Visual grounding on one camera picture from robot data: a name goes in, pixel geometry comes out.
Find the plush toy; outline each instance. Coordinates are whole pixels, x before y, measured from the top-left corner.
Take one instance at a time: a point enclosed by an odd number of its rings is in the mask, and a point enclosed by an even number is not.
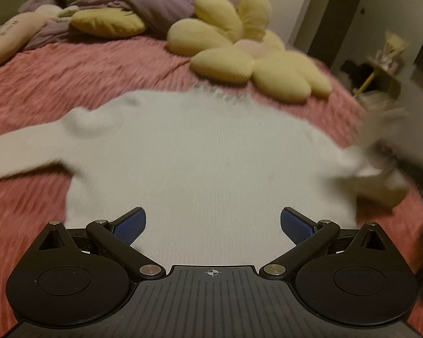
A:
[[[250,79],[260,92],[286,103],[304,103],[312,94],[327,99],[330,80],[305,54],[285,51],[267,30],[269,0],[196,0],[197,19],[183,19],[168,32],[166,49],[194,56],[190,69],[212,80],[244,84]]]
[[[46,6],[52,5],[42,5],[34,12],[18,14],[0,27],[0,65],[14,56],[32,36],[52,21],[55,9]]]
[[[36,12],[44,14],[50,21],[70,21],[73,14],[79,11],[80,8],[76,5],[68,6],[65,9],[57,5],[41,5],[36,9]]]

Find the crosshair mark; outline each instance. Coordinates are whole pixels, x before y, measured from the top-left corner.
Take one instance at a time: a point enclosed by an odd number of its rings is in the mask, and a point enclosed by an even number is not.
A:
[[[217,271],[217,270],[209,270],[209,271],[206,271],[206,272],[204,272],[204,273],[207,273],[208,275],[210,275],[210,276],[212,276],[212,277],[215,277],[215,276],[217,276],[219,273],[222,273],[222,272],[219,272],[219,271]]]

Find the bedsheet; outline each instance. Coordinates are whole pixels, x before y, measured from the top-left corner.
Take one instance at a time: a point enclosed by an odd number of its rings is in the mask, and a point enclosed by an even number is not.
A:
[[[198,81],[188,58],[163,49],[149,37],[95,44],[50,44],[19,53],[0,67],[0,134],[61,118],[70,109],[95,109],[127,91],[187,91]],[[322,66],[334,91],[329,101],[311,97],[305,106],[285,105],[259,94],[251,83],[229,87],[256,100],[308,120],[337,144],[347,146],[358,127],[361,108]],[[6,280],[25,250],[54,219],[64,219],[69,174],[60,167],[0,181],[0,337],[15,325],[5,296]],[[423,202],[414,186],[407,198],[388,212],[361,201],[358,221],[375,220],[389,234],[406,260],[423,225]],[[409,320],[423,334],[423,306]]]

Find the metal pin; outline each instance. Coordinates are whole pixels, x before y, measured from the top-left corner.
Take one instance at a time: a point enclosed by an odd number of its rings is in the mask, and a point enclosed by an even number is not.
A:
[[[161,268],[155,264],[146,264],[143,265],[139,271],[146,276],[154,276],[161,272]]]
[[[280,276],[281,274],[285,273],[285,267],[280,264],[265,265],[263,270],[265,271],[265,273],[268,273],[272,276]]]

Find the black mechanical arm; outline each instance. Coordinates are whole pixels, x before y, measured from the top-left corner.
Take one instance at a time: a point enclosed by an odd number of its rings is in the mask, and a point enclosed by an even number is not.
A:
[[[280,226],[297,246],[258,273],[179,265],[167,275],[130,246],[145,224],[141,208],[86,229],[48,223],[9,277],[18,324],[6,337],[420,336],[404,322],[415,277],[375,223],[341,230],[287,207]]]

